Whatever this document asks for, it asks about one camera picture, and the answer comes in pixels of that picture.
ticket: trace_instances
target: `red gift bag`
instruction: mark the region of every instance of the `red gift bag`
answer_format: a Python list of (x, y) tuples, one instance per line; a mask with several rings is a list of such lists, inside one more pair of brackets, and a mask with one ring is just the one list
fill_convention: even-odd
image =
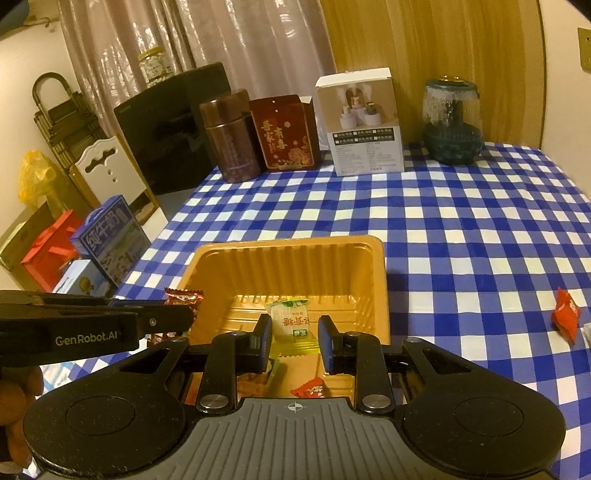
[(22, 266), (44, 291), (53, 291), (61, 279), (62, 267), (79, 256), (69, 238), (80, 225), (82, 220), (73, 210), (63, 213), (40, 233), (22, 259)]

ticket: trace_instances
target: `hand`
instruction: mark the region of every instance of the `hand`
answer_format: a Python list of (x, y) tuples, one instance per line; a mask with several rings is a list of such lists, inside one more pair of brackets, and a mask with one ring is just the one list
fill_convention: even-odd
[(39, 367), (0, 369), (0, 472), (16, 473), (31, 463), (22, 420), (35, 396), (43, 393)]

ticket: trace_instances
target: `orange plastic tray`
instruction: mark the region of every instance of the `orange plastic tray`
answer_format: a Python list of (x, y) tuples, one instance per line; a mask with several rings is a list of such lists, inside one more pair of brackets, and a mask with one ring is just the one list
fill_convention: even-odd
[[(305, 297), (310, 332), (331, 316), (341, 332), (371, 333), (390, 343), (388, 290), (382, 242), (369, 235), (232, 242), (200, 247), (178, 288), (203, 290), (190, 333), (192, 344), (209, 343), (232, 330), (253, 330), (265, 304)], [(354, 379), (327, 375), (319, 354), (279, 357), (281, 369), (268, 397), (290, 398), (290, 390), (320, 376), (332, 397), (352, 397)]]

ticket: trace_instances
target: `cardboard box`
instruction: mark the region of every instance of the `cardboard box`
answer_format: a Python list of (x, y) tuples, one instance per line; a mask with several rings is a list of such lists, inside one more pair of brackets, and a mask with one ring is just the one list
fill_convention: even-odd
[(123, 195), (91, 212), (70, 242), (117, 287), (150, 246)]
[(55, 219), (51, 216), (47, 202), (44, 202), (32, 215), (24, 210), (0, 239), (0, 265), (23, 290), (41, 291), (41, 287), (21, 265), (21, 261), (39, 234), (53, 222)]
[(111, 288), (111, 282), (92, 260), (85, 259), (74, 260), (70, 264), (53, 293), (106, 297)]
[(337, 175), (404, 171), (389, 68), (327, 75), (316, 90)]

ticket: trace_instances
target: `glass jar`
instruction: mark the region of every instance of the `glass jar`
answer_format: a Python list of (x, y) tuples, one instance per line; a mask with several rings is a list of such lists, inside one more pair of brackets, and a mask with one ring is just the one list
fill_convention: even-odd
[(139, 68), (148, 87), (163, 82), (174, 75), (163, 47), (154, 47), (138, 55)]
[(473, 82), (444, 76), (429, 80), (423, 134), (431, 156), (445, 165), (472, 163), (482, 149), (480, 95)]

